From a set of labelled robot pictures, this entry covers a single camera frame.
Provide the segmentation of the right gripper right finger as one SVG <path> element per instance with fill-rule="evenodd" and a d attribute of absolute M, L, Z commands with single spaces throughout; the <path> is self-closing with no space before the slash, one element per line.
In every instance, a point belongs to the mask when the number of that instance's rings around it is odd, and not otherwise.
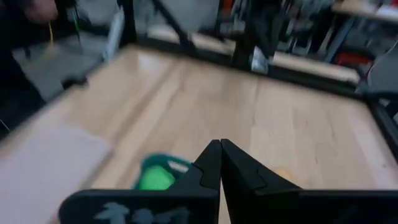
<path fill-rule="evenodd" d="M 221 146 L 231 223 L 397 223 L 395 190 L 302 189 L 230 140 Z"/>

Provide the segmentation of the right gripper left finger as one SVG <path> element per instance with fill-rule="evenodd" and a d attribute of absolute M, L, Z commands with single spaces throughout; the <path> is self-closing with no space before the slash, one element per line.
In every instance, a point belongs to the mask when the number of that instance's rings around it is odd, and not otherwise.
<path fill-rule="evenodd" d="M 222 146 L 212 140 L 167 190 L 89 189 L 66 198 L 60 223 L 217 223 Z"/>

